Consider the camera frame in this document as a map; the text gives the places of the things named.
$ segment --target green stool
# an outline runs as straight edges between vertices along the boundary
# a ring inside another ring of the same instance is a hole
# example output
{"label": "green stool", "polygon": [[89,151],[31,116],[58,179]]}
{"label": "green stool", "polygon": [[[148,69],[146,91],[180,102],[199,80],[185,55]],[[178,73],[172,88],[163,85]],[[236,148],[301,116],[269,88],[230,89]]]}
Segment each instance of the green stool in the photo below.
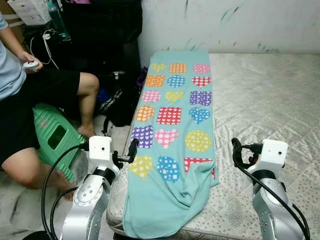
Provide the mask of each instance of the green stool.
{"label": "green stool", "polygon": [[[55,107],[37,104],[33,113],[35,131],[40,143],[37,152],[43,163],[53,165],[67,149],[85,141]],[[69,181],[74,177],[69,166],[77,151],[74,149],[69,152],[57,165]]]}

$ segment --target water bottle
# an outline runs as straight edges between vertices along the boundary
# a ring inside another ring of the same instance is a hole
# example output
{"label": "water bottle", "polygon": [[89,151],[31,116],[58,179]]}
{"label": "water bottle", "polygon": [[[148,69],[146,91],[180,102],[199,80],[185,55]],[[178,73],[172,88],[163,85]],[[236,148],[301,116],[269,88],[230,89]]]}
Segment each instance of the water bottle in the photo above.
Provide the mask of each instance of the water bottle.
{"label": "water bottle", "polygon": [[60,15],[58,8],[53,4],[52,1],[48,2],[49,5],[49,14],[52,19],[55,30],[60,34],[61,37],[65,38],[69,36],[67,29],[65,27],[64,21]]}

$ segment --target game controller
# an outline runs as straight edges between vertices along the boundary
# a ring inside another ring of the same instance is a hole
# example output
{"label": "game controller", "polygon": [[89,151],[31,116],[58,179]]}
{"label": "game controller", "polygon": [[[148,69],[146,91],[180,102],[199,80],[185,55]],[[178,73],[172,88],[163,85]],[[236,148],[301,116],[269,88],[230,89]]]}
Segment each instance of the game controller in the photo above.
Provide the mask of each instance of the game controller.
{"label": "game controller", "polygon": [[36,72],[36,67],[38,66],[39,63],[37,61],[27,61],[23,64],[24,69],[34,72]]}

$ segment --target polka dot heart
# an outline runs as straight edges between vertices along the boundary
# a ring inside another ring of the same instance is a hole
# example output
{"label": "polka dot heart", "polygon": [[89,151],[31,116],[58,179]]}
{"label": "polka dot heart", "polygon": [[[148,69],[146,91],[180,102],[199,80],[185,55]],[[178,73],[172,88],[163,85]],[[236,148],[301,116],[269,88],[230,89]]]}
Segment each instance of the polka dot heart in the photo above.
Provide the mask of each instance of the polka dot heart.
{"label": "polka dot heart", "polygon": [[199,88],[203,88],[211,83],[211,77],[209,76],[194,76],[192,83],[197,85]]}
{"label": "polka dot heart", "polygon": [[151,68],[156,72],[161,72],[161,71],[165,70],[166,67],[167,67],[167,65],[165,65],[164,63],[160,63],[160,64],[152,63],[151,64]]}
{"label": "polka dot heart", "polygon": [[152,139],[154,137],[154,129],[151,125],[145,127],[135,127],[132,130],[131,141],[133,139],[139,140],[138,148],[149,149],[152,147]]}
{"label": "polka dot heart", "polygon": [[157,124],[176,125],[181,120],[180,107],[161,107],[156,119]]}
{"label": "polka dot heart", "polygon": [[182,99],[184,97],[184,92],[183,91],[178,91],[178,92],[173,92],[173,91],[168,91],[165,94],[165,98],[170,101],[170,102],[175,102],[179,99]]}
{"label": "polka dot heart", "polygon": [[190,93],[190,104],[211,105],[212,93],[210,91],[192,91]]}
{"label": "polka dot heart", "polygon": [[160,156],[156,169],[165,181],[175,183],[180,178],[179,164],[169,156]]}
{"label": "polka dot heart", "polygon": [[[203,162],[209,162],[212,161],[211,158],[196,158],[196,157],[185,157],[184,158],[184,171],[187,173],[190,169],[191,164],[198,164]],[[215,169],[211,172],[212,179],[215,180]]]}
{"label": "polka dot heart", "polygon": [[139,122],[146,122],[155,115],[155,109],[151,106],[144,105],[139,107],[135,119]]}
{"label": "polka dot heart", "polygon": [[142,100],[146,103],[156,103],[160,100],[161,93],[156,90],[145,91],[142,94]]}
{"label": "polka dot heart", "polygon": [[185,136],[186,147],[196,153],[202,153],[209,149],[211,138],[200,130],[193,130]]}
{"label": "polka dot heart", "polygon": [[169,67],[171,74],[185,74],[187,73],[187,64],[185,63],[171,63]]}
{"label": "polka dot heart", "polygon": [[210,72],[210,66],[207,64],[196,64],[192,67],[192,70],[198,74],[207,74]]}
{"label": "polka dot heart", "polygon": [[183,76],[174,75],[168,78],[168,85],[172,88],[181,88],[186,83],[186,79]]}
{"label": "polka dot heart", "polygon": [[170,131],[165,131],[164,129],[159,129],[155,133],[155,139],[156,141],[161,144],[164,149],[168,149],[169,145],[173,143],[174,140],[176,140],[178,137],[178,131],[175,129],[172,129]]}
{"label": "polka dot heart", "polygon": [[200,124],[210,117],[210,111],[207,109],[199,109],[197,107],[194,107],[190,109],[189,115],[196,122],[196,124]]}
{"label": "polka dot heart", "polygon": [[130,172],[145,180],[152,169],[152,158],[149,155],[135,156],[133,163],[129,165]]}
{"label": "polka dot heart", "polygon": [[145,85],[149,87],[162,87],[165,83],[164,75],[152,75],[146,76]]}

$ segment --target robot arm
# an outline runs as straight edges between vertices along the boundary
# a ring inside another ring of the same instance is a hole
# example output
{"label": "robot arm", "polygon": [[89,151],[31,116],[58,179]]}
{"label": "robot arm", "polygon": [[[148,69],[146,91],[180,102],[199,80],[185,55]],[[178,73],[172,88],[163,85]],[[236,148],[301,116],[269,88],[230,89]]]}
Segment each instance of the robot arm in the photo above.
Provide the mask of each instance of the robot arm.
{"label": "robot arm", "polygon": [[121,162],[134,161],[138,143],[134,139],[128,156],[118,156],[118,152],[112,149],[110,137],[93,136],[89,139],[89,158],[96,169],[85,177],[73,195],[72,208],[62,227],[63,240],[98,240],[110,187],[120,176]]}
{"label": "robot arm", "polygon": [[[282,141],[264,139],[261,143],[243,145],[238,139],[232,139],[233,161],[235,166],[247,171],[271,189],[291,210],[293,203],[286,195],[285,185],[279,182],[280,171],[285,166],[288,145]],[[249,163],[243,163],[241,150],[250,149],[253,157]],[[263,240],[304,240],[305,235],[297,220],[274,196],[259,183],[253,183],[253,207],[258,214]]]}

